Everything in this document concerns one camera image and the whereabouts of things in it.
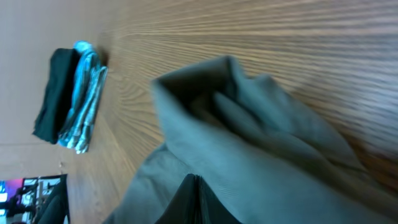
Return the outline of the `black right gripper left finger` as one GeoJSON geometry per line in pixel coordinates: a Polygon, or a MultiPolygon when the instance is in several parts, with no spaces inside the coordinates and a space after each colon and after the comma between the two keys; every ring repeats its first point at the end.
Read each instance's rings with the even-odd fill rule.
{"type": "Polygon", "coordinates": [[[188,174],[155,224],[194,224],[197,217],[196,205],[196,176],[188,174]]]}

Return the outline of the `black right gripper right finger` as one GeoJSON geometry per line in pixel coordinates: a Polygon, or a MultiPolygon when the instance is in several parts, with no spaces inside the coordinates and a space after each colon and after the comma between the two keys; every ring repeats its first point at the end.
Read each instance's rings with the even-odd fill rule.
{"type": "Polygon", "coordinates": [[[198,175],[195,176],[195,223],[241,224],[198,175]]]}

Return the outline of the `grey shorts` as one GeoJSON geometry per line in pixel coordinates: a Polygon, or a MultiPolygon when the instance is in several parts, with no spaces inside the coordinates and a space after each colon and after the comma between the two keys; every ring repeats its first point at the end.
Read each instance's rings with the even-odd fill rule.
{"type": "Polygon", "coordinates": [[[188,174],[241,223],[396,223],[342,135],[270,76],[233,57],[152,82],[164,142],[138,168],[107,223],[156,223],[188,174]]]}

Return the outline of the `dark monitor and clutter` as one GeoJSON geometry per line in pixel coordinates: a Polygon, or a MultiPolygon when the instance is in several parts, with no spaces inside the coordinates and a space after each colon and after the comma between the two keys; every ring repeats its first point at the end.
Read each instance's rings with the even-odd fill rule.
{"type": "Polygon", "coordinates": [[[67,175],[2,180],[1,223],[70,223],[67,175]]]}

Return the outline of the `folded blue jeans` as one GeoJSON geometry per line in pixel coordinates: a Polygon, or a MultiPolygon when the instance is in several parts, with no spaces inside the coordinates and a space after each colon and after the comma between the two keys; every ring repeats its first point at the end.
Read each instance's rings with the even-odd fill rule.
{"type": "Polygon", "coordinates": [[[108,67],[91,43],[79,40],[73,49],[80,59],[73,76],[71,108],[58,134],[58,144],[83,154],[90,146],[108,67]]]}

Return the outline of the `folded black garment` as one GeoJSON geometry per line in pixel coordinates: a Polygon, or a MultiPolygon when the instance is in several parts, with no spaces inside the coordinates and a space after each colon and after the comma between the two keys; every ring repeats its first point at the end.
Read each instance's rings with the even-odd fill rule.
{"type": "Polygon", "coordinates": [[[72,103],[73,79],[80,54],[75,49],[57,49],[50,58],[49,79],[33,135],[56,144],[72,103]]]}

